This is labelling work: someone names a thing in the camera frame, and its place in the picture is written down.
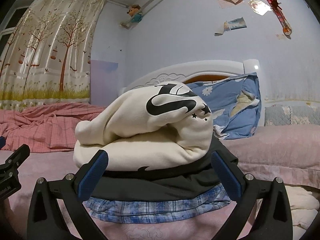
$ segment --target tree print curtain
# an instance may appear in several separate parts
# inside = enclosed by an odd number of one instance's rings
[[[35,0],[0,57],[0,108],[88,103],[93,33],[104,0]]]

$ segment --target bed frame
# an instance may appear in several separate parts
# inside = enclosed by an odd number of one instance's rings
[[[188,84],[196,81],[216,81],[252,72],[256,72],[258,75],[262,98],[261,117],[258,126],[264,126],[266,83],[263,70],[256,59],[248,59],[243,63],[230,60],[201,60],[160,68],[121,89],[120,94],[131,89],[154,86],[166,81],[179,81]]]

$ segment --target pink plaid blanket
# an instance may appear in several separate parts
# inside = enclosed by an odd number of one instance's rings
[[[2,150],[15,151],[25,143],[33,153],[72,151],[77,123],[91,121],[104,109],[89,104],[56,103],[30,107],[22,113],[0,110],[0,136],[7,142]]]

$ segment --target plaid shirt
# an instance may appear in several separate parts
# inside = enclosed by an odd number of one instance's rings
[[[185,220],[217,210],[231,202],[222,184],[194,199],[163,202],[109,201],[91,197],[85,202],[89,214],[105,222],[156,224]]]

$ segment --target metal screw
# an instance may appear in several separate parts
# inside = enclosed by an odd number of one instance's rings
[[[44,178],[39,178],[38,180],[37,180],[37,183],[38,184],[41,184],[41,183],[43,183],[44,182]]]
[[[74,175],[72,173],[69,173],[66,175],[66,180],[72,180]]]
[[[282,183],[282,182],[283,182],[283,180],[282,180],[280,177],[276,177],[276,182],[278,182],[278,183]]]
[[[246,175],[245,175],[245,178],[246,178],[247,180],[253,180],[253,179],[254,179],[254,176],[253,176],[252,174],[246,174]]]

